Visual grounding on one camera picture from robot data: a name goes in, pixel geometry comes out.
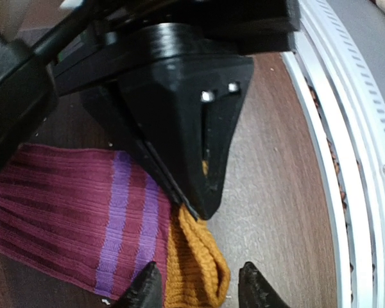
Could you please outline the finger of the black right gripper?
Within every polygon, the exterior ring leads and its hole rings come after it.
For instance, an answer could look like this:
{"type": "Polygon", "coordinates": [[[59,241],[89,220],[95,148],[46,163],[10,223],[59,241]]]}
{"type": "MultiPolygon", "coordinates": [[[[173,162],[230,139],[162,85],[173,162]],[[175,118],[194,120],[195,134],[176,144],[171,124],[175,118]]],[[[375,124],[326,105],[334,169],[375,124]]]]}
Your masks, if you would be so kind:
{"type": "Polygon", "coordinates": [[[232,137],[253,75],[239,55],[184,55],[118,79],[136,125],[192,215],[219,209],[232,137]]]}

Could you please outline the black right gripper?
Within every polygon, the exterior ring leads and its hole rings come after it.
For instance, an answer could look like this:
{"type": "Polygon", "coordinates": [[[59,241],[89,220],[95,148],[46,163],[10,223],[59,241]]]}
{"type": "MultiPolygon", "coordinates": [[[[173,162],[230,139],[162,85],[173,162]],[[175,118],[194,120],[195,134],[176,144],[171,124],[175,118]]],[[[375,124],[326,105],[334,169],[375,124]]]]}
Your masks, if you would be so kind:
{"type": "Polygon", "coordinates": [[[197,220],[133,118],[119,77],[184,55],[290,51],[299,28],[298,1],[85,1],[32,47],[0,34],[0,170],[58,97],[81,92],[112,143],[197,220]]]}

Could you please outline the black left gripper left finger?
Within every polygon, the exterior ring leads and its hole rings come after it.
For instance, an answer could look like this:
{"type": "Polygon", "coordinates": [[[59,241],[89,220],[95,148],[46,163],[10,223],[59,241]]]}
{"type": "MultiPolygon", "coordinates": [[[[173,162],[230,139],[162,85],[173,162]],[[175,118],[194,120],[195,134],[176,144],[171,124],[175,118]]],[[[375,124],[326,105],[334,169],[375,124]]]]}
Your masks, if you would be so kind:
{"type": "Polygon", "coordinates": [[[162,275],[157,263],[151,261],[137,274],[130,287],[112,308],[163,307],[162,275]]]}

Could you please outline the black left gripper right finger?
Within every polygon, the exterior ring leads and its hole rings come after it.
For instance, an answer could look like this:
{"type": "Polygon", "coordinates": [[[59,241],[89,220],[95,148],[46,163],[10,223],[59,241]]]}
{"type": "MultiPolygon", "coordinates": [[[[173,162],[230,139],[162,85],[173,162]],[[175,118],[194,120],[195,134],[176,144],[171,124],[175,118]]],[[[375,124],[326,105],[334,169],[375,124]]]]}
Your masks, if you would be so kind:
{"type": "Polygon", "coordinates": [[[238,298],[240,308],[289,308],[250,261],[239,270],[238,298]]]}

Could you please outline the maroon purple striped sock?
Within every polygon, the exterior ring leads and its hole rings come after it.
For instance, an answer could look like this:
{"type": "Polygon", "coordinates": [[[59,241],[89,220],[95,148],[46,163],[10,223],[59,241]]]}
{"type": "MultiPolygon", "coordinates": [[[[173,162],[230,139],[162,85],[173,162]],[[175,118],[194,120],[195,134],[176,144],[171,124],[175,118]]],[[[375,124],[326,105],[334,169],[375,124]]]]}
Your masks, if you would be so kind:
{"type": "Polygon", "coordinates": [[[124,151],[23,145],[0,172],[0,253],[113,300],[153,261],[163,307],[220,307],[230,284],[206,223],[124,151]]]}

